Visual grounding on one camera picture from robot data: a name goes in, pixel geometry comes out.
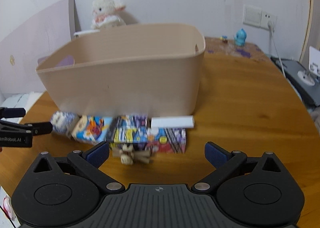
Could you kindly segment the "blue white packet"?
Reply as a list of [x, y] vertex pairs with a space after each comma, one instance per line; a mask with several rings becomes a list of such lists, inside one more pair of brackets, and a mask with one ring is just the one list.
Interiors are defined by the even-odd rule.
[[72, 131], [80, 120], [80, 116], [70, 112], [56, 111], [50, 123], [53, 126], [53, 133], [71, 138]]

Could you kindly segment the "blue orange cartoon box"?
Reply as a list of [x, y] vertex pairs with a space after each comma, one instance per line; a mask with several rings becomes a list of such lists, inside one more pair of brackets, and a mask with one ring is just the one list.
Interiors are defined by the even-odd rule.
[[72, 131], [72, 138], [83, 143], [100, 143], [105, 140], [112, 120], [112, 117], [83, 115]]

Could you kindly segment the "small wooden figure toy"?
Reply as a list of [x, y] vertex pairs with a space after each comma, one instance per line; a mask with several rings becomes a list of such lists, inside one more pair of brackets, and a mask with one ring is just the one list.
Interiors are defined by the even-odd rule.
[[119, 158], [123, 165], [133, 165], [135, 161], [149, 164], [151, 152], [150, 150], [135, 151], [133, 144], [125, 143], [120, 148], [112, 147], [112, 156]]

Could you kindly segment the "colourful long cartoon box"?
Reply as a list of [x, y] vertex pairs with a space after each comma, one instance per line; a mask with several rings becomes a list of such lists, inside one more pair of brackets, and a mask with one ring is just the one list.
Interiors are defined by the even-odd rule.
[[111, 148], [121, 149], [132, 145], [136, 151], [152, 153], [184, 153], [186, 130], [184, 128], [151, 128], [145, 115], [121, 115], [112, 120], [105, 141]]

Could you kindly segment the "white bearing box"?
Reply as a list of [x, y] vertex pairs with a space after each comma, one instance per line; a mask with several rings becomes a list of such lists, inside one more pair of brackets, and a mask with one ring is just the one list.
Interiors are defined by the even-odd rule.
[[151, 128], [194, 128], [194, 117], [192, 115], [153, 117]]

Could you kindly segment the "white bedding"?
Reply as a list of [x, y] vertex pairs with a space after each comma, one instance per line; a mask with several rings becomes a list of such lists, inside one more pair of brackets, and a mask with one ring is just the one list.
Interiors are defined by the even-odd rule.
[[1, 107], [7, 108], [24, 108], [28, 112], [34, 103], [42, 96], [43, 93], [30, 92], [25, 94], [15, 94], [1, 103]]

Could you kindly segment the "pink headboard panel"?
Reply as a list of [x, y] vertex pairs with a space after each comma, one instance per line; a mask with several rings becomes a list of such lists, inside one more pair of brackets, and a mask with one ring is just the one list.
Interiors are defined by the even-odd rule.
[[1, 41], [1, 93], [43, 92], [36, 67], [72, 40], [74, 0], [60, 0], [22, 23]]

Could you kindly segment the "beige plastic storage basket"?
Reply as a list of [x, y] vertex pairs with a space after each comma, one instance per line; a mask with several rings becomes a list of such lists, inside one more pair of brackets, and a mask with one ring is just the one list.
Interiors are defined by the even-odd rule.
[[36, 73], [59, 110], [184, 116], [196, 107], [206, 42], [187, 24], [132, 24], [76, 38]]

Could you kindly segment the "purple patterned table mat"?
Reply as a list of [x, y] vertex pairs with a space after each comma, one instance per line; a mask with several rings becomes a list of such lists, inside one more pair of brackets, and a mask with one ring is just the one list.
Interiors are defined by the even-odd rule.
[[237, 46], [233, 40], [223, 41], [221, 38], [205, 37], [206, 52], [209, 54], [223, 54], [227, 56], [243, 57], [255, 61], [269, 61], [264, 52], [253, 43], [246, 42], [244, 46]]

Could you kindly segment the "white desk stand device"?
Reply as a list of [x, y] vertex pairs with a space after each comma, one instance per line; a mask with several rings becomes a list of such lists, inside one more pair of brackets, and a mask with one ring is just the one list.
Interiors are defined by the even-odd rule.
[[297, 73], [298, 78], [307, 86], [315, 86], [316, 82], [313, 79], [313, 76], [319, 77], [319, 66], [319, 50], [310, 46], [308, 68], [300, 70]]

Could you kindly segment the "blue penguin figurine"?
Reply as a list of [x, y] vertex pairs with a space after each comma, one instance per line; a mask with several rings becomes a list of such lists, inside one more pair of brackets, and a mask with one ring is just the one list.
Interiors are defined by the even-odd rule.
[[234, 35], [234, 44], [239, 47], [243, 47], [245, 45], [246, 38], [247, 38], [247, 33], [243, 28], [241, 28]]

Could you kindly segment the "small colourful spinning toy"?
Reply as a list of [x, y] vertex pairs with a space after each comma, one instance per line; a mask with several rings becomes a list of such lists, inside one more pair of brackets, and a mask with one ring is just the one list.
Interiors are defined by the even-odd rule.
[[228, 37], [227, 36], [221, 36], [220, 39], [221, 39], [221, 41], [223, 43], [228, 43]]

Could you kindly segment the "white plush lamb toy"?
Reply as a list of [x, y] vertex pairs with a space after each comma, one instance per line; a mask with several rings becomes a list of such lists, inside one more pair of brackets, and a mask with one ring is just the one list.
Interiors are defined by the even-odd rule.
[[92, 3], [92, 30], [126, 25], [119, 13], [126, 8], [121, 0], [94, 0]]

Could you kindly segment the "white wall switch socket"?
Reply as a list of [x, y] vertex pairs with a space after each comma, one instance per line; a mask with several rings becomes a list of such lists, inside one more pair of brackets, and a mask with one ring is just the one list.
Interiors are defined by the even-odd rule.
[[274, 31], [277, 23], [277, 16], [263, 11], [261, 8], [245, 4], [242, 22], [245, 25]]

